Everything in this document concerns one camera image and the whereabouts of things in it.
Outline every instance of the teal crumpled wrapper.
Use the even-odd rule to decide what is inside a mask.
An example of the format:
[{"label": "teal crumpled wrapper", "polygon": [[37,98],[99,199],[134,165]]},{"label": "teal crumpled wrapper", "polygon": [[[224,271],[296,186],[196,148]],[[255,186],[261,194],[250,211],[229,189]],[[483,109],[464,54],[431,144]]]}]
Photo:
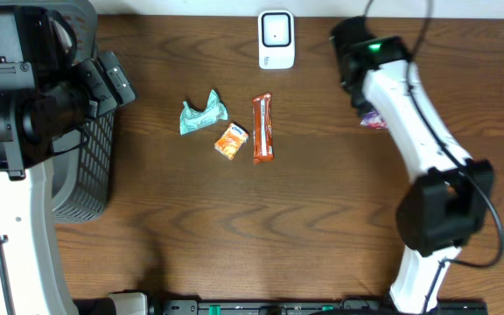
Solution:
[{"label": "teal crumpled wrapper", "polygon": [[211,90],[209,100],[207,100],[207,107],[204,111],[191,109],[190,105],[184,102],[184,109],[182,109],[182,114],[180,114],[180,135],[210,126],[217,123],[220,119],[227,120],[228,112],[217,93]]}]

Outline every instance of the small orange package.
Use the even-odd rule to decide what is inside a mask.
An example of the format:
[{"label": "small orange package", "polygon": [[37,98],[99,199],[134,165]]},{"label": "small orange package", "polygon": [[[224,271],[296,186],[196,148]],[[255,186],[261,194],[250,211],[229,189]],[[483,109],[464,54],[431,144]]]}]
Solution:
[{"label": "small orange package", "polygon": [[246,133],[244,129],[231,122],[231,124],[228,125],[227,131],[225,131],[223,136],[215,143],[215,149],[229,160],[232,160],[236,152],[238,152],[248,139],[249,134]]},{"label": "small orange package", "polygon": [[257,96],[252,102],[254,103],[254,164],[273,161],[271,93]]}]

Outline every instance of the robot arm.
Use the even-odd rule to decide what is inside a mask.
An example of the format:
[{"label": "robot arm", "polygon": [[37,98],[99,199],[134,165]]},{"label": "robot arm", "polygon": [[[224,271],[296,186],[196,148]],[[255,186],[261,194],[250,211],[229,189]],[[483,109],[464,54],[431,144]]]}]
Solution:
[{"label": "robot arm", "polygon": [[[74,65],[81,55],[75,32],[51,3],[44,6],[0,6],[0,314],[74,315],[99,308],[141,314],[137,307],[147,309],[143,294],[136,294],[135,307],[129,306],[133,298],[128,306],[119,301],[125,297],[95,307],[97,301],[74,303],[66,287],[51,195],[52,159],[63,151],[54,151],[53,140],[83,131],[87,121],[134,101],[137,93],[112,52]],[[72,43],[67,52],[58,25]]]},{"label": "robot arm", "polygon": [[332,30],[331,40],[342,87],[351,95],[352,106],[360,116],[378,111],[412,184],[396,214],[406,247],[389,295],[399,312],[427,312],[437,306],[448,261],[455,259],[470,236],[481,229],[486,208],[417,112],[407,90],[407,69],[411,92],[427,122],[487,195],[493,169],[487,161],[474,163],[445,127],[424,91],[417,67],[408,67],[410,54],[398,37],[375,38],[366,29],[364,17],[353,17]]}]

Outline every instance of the red snack wrapper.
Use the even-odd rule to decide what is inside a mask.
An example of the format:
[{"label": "red snack wrapper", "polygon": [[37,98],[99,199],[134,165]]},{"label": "red snack wrapper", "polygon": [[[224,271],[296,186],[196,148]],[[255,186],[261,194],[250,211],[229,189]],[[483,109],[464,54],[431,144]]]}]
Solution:
[{"label": "red snack wrapper", "polygon": [[257,96],[254,103],[254,164],[273,160],[271,93]]}]

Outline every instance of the cable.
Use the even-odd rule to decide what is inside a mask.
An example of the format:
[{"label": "cable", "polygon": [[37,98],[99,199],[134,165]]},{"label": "cable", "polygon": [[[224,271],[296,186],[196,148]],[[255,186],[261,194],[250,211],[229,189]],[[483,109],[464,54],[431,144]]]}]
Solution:
[{"label": "cable", "polygon": [[55,152],[53,153],[53,157],[57,157],[57,156],[60,156],[62,154],[66,154],[68,152],[71,152],[73,150],[77,150],[77,149],[80,149],[80,148],[83,148],[83,147],[86,147],[88,145],[88,143],[91,141],[91,135],[88,133],[87,129],[85,129],[85,127],[83,126],[79,126],[76,128],[77,131],[79,131],[82,135],[85,136],[85,141],[83,141],[82,143],[79,143],[77,145],[75,145],[73,148],[71,149],[67,149],[67,150],[63,150],[63,151],[60,151],[60,152]]},{"label": "cable", "polygon": [[363,14],[363,17],[367,17],[367,14],[368,14],[368,10],[371,8],[371,6],[373,5],[373,1],[374,0],[368,0],[368,3],[367,3],[367,6],[365,7],[365,14]]},{"label": "cable", "polygon": [[7,271],[7,264],[5,263],[5,255],[3,245],[7,242],[7,236],[0,236],[0,280],[3,290],[3,300],[5,301],[5,309],[7,314],[14,315],[13,300],[11,296],[11,287],[9,285],[9,273]]},{"label": "cable", "polygon": [[419,107],[419,104],[417,103],[417,99],[413,94],[414,87],[411,85],[411,81],[410,81],[410,70],[412,68],[412,65],[415,62],[417,54],[419,53],[419,49],[421,48],[421,45],[424,42],[425,36],[427,35],[427,31],[429,30],[429,26],[431,25],[433,4],[434,4],[433,0],[427,1],[427,16],[426,16],[425,20],[423,21],[423,25],[421,27],[421,30],[419,31],[419,36],[417,37],[416,43],[414,45],[411,57],[408,62],[408,66],[406,66],[405,77],[406,77],[406,86],[407,86],[407,90],[408,90],[408,95],[409,95],[409,98],[411,99],[417,113],[419,114],[419,117],[423,121],[425,127],[430,132],[432,137],[437,142],[437,145],[440,148],[440,150],[442,152],[444,152],[444,154],[454,163],[454,165],[456,165],[458,170],[468,179],[470,184],[475,188],[478,195],[483,199],[483,201],[486,203],[487,207],[489,208],[489,212],[491,213],[491,216],[493,217],[493,221],[495,223],[495,227],[497,230],[497,236],[499,238],[499,247],[498,247],[497,254],[495,255],[495,257],[491,261],[486,262],[486,263],[465,262],[465,261],[461,261],[458,259],[448,259],[448,258],[445,258],[444,260],[439,262],[439,265],[437,268],[437,273],[435,274],[435,276],[433,278],[433,281],[432,281],[430,289],[429,289],[429,293],[425,297],[425,304],[424,304],[422,313],[427,313],[427,306],[429,305],[430,296],[431,296],[432,292],[435,290],[435,287],[437,286],[437,282],[438,282],[438,277],[439,277],[442,269],[446,266],[447,263],[455,263],[457,265],[464,266],[464,267],[470,267],[470,268],[485,269],[485,268],[490,268],[490,267],[493,267],[494,265],[496,265],[501,260],[501,258],[503,257],[503,253],[504,253],[504,228],[503,228],[503,224],[501,222],[501,218],[500,218],[499,214],[497,213],[497,210],[495,209],[493,203],[487,197],[487,195],[483,192],[481,187],[476,182],[475,178],[473,178],[473,176],[470,173],[468,173],[466,168],[451,154],[451,152],[448,150],[448,148],[446,148],[445,143],[441,140],[441,138],[437,135],[437,132],[432,128],[431,124],[427,121],[425,114],[423,113],[423,111]]}]

